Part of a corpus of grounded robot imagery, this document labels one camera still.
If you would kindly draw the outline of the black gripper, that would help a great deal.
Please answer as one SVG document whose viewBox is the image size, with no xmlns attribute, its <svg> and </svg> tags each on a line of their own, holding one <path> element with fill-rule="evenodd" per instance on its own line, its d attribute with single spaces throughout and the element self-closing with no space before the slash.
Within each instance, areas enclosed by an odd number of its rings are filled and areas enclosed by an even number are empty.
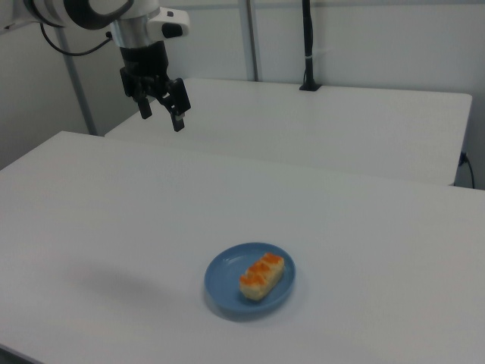
<svg viewBox="0 0 485 364">
<path fill-rule="evenodd" d="M 124 67 L 120 75 L 126 96 L 133 98 L 143 120 L 152 116 L 147 96 L 155 97 L 168 110 L 175 132 L 184 127 L 185 113 L 191 109 L 185 83 L 181 78 L 170 80 L 164 42 L 146 47 L 120 48 Z"/>
</svg>

